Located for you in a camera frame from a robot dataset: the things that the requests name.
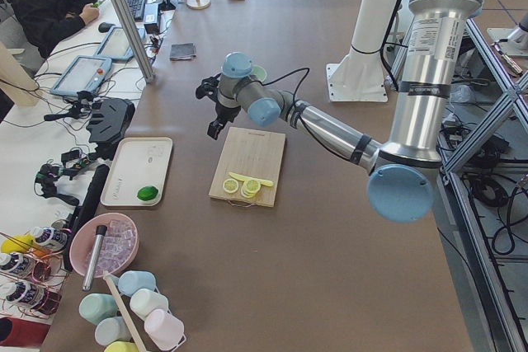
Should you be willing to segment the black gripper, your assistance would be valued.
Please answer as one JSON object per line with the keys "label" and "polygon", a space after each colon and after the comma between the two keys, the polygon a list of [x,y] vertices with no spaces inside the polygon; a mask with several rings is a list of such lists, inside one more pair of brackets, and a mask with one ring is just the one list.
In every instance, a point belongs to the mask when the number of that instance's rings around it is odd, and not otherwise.
{"label": "black gripper", "polygon": [[239,107],[227,107],[217,103],[215,105],[215,111],[217,119],[211,121],[207,129],[207,135],[212,139],[217,139],[219,137],[220,132],[225,127],[225,122],[234,122],[239,114]]}

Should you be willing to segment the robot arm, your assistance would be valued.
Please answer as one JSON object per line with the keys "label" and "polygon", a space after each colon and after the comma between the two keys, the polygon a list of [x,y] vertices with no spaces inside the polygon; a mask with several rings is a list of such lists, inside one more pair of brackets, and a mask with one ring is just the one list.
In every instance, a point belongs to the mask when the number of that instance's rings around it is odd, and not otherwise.
{"label": "robot arm", "polygon": [[215,104],[208,135],[216,138],[240,111],[260,126],[284,120],[304,131],[330,153],[365,168],[373,209],[389,220],[422,218],[434,202],[441,166],[436,140],[450,97],[466,21],[481,11],[483,0],[409,0],[414,19],[389,139],[379,143],[299,99],[276,90],[252,74],[243,53],[226,56],[217,76],[206,78],[196,97]]}

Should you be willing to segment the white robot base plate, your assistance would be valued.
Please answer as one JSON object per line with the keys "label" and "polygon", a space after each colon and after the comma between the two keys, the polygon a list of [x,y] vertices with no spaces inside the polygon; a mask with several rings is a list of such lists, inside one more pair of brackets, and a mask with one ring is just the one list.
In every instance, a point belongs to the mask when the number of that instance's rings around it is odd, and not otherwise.
{"label": "white robot base plate", "polygon": [[387,102],[383,69],[373,64],[328,63],[328,96],[334,102]]}

